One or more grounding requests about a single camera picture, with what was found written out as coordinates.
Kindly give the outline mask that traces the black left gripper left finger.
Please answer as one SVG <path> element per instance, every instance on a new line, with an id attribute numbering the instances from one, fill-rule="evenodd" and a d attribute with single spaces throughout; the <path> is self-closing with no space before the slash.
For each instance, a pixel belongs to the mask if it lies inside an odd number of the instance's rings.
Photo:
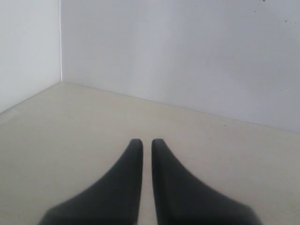
<path id="1" fill-rule="evenodd" d="M 92 186 L 50 208 L 41 225 L 136 225 L 143 178 L 143 143 L 132 139 Z"/>

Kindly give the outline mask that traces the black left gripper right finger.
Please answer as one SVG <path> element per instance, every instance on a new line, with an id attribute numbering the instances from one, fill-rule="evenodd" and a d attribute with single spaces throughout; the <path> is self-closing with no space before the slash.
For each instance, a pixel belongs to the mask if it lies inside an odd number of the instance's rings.
<path id="1" fill-rule="evenodd" d="M 247 205 L 212 189 L 174 156 L 163 139 L 151 144 L 152 184 L 159 225 L 260 225 Z"/>

